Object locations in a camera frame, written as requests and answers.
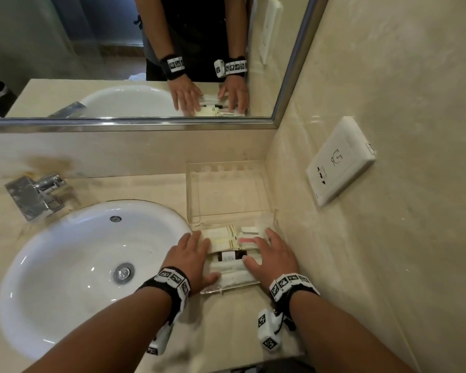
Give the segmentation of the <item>person's left hand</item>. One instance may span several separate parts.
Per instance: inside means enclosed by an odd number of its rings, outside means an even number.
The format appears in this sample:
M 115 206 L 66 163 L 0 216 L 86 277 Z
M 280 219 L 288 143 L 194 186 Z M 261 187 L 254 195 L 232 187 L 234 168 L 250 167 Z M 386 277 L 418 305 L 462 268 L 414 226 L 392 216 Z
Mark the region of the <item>person's left hand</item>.
M 204 265 L 209 246 L 210 240 L 202 238 L 201 231 L 186 233 L 177 245 L 171 247 L 162 263 L 161 268 L 176 267 L 184 272 L 191 286 L 189 296 L 200 293 L 197 291 L 199 278 L 207 275 Z

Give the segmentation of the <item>person's right hand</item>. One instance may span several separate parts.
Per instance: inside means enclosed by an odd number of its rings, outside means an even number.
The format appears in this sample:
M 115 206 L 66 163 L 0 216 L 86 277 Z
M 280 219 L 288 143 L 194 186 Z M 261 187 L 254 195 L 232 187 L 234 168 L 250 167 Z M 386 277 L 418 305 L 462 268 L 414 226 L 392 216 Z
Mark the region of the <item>person's right hand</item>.
M 271 228 L 265 232 L 271 241 L 268 245 L 263 239 L 255 238 L 261 254 L 263 276 L 254 276 L 265 290 L 279 276 L 291 273 L 300 273 L 298 262 L 291 248 Z

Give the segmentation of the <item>person's right forearm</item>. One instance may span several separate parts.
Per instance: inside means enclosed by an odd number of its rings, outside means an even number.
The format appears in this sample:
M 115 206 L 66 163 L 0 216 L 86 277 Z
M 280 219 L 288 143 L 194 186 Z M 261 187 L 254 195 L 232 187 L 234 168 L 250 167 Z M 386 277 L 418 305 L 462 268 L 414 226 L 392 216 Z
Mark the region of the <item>person's right forearm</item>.
M 317 294 L 294 293 L 290 311 L 318 373 L 414 373 L 352 315 Z

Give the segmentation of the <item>person's left forearm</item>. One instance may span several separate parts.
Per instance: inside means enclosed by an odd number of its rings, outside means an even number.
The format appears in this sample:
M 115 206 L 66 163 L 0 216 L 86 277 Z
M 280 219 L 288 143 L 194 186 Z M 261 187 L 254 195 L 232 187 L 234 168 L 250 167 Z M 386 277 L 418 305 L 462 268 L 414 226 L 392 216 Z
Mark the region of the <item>person's left forearm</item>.
M 78 326 L 23 373 L 134 373 L 171 306 L 165 291 L 140 289 Z

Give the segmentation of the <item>white toiletry tube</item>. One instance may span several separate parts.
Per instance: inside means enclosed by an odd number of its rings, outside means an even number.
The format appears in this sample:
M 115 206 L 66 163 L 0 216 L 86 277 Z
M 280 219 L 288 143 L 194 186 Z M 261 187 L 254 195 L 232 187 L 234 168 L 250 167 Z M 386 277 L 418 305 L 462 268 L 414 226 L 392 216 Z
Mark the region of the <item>white toiletry tube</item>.
M 221 277 L 215 283 L 203 289 L 200 292 L 202 295 L 259 284 L 259 281 L 246 269 L 241 260 L 206 263 L 204 273 L 210 274 L 213 272 L 219 272 Z

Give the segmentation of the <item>white packet with red stripe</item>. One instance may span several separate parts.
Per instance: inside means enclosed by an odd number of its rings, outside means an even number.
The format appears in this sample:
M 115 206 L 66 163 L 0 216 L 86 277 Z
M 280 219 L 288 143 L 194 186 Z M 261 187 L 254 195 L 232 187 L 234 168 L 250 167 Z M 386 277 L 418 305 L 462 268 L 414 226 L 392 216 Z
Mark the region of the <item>white packet with red stripe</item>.
M 271 241 L 269 240 L 264 227 L 241 227 L 236 237 L 238 249 L 258 250 L 259 247 L 255 242 L 255 238 L 261 238 L 268 245 L 271 245 Z

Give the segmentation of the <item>black left wrist band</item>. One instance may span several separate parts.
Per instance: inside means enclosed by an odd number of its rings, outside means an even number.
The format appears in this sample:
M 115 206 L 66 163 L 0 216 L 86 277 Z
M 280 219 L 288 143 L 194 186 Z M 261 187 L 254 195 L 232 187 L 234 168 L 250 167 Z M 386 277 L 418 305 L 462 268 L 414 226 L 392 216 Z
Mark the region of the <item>black left wrist band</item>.
M 162 268 L 159 273 L 145 281 L 137 290 L 142 288 L 158 288 L 171 297 L 171 309 L 165 325 L 174 325 L 184 312 L 191 286 L 187 276 L 176 267 Z

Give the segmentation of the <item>black wrist band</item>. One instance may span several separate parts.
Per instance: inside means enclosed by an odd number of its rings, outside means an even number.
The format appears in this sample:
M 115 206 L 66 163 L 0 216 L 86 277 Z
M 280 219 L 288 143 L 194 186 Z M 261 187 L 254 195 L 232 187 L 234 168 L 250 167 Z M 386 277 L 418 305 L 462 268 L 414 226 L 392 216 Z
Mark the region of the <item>black wrist band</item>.
M 162 268 L 159 273 L 145 281 L 137 290 L 142 288 L 158 288 L 171 297 L 171 309 L 165 325 L 174 325 L 184 312 L 191 286 L 187 276 L 176 267 Z
M 290 300 L 294 293 L 306 291 L 317 294 L 320 292 L 306 276 L 297 273 L 285 274 L 275 279 L 269 286 L 269 293 L 273 300 L 275 314 L 283 315 L 283 321 L 290 331 L 296 331 L 297 327 L 292 320 Z

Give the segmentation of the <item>cream toiletry packet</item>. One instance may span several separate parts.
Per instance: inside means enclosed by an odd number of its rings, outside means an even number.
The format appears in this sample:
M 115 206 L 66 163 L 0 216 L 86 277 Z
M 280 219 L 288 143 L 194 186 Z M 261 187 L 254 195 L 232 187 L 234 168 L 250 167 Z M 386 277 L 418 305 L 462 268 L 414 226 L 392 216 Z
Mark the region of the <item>cream toiletry packet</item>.
M 208 255 L 241 249 L 237 241 L 235 225 L 203 229 L 201 230 L 201 235 L 203 238 L 210 240 L 210 246 L 207 251 Z

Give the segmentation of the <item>black right wrist band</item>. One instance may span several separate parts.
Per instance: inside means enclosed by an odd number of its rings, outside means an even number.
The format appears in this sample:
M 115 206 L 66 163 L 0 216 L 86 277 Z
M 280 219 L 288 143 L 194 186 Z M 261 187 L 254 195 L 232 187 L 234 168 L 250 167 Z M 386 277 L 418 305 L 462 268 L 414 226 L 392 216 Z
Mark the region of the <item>black right wrist band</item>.
M 306 276 L 297 273 L 285 274 L 275 279 L 269 286 L 269 293 L 273 300 L 275 314 L 283 315 L 283 321 L 290 331 L 296 331 L 297 327 L 292 320 L 290 300 L 294 293 L 306 291 L 317 294 L 320 292 Z

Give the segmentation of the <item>clear acrylic tray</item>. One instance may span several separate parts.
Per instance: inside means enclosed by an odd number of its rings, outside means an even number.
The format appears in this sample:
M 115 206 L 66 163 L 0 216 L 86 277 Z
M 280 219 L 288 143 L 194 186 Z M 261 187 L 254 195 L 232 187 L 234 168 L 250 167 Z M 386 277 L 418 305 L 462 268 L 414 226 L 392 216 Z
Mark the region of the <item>clear acrylic tray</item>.
M 186 171 L 187 221 L 193 231 L 235 225 L 276 230 L 265 163 L 190 163 Z

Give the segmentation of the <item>chrome sink drain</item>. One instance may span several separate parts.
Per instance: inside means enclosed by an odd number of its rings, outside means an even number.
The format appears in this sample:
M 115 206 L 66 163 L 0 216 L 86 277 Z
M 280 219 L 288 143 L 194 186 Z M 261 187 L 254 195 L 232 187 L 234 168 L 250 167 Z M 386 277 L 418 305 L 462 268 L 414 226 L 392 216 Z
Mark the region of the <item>chrome sink drain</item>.
M 112 271 L 112 280 L 117 285 L 125 285 L 134 278 L 135 272 L 136 268 L 132 263 L 121 263 Z

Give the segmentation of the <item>white round sink basin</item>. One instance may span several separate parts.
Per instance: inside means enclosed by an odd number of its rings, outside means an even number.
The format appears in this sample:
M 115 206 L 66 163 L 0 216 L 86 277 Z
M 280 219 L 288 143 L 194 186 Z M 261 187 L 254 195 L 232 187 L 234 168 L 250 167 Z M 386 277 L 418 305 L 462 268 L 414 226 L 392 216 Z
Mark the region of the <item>white round sink basin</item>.
M 37 360 L 69 332 L 155 276 L 168 250 L 191 232 L 176 211 L 143 200 L 85 207 L 37 232 L 0 286 L 0 327 L 20 354 Z M 125 285 L 112 271 L 130 262 Z

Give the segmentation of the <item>chrome faucet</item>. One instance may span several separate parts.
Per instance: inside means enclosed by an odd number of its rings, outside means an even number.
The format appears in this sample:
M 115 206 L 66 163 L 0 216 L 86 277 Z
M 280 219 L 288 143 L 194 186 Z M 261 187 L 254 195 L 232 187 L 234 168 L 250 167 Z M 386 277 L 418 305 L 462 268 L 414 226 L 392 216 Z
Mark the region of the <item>chrome faucet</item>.
M 45 176 L 35 181 L 23 176 L 9 181 L 5 188 L 26 221 L 47 217 L 60 211 L 64 204 L 53 194 L 64 187 L 66 181 L 57 174 Z

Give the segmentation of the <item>white wall socket plate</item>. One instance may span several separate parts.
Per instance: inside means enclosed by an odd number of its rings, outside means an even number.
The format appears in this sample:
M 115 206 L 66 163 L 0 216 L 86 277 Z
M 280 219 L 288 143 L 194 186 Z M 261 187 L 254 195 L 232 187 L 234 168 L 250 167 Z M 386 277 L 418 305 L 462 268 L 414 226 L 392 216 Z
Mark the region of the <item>white wall socket plate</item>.
M 356 120 L 342 117 L 305 170 L 317 206 L 329 204 L 375 160 L 375 150 Z

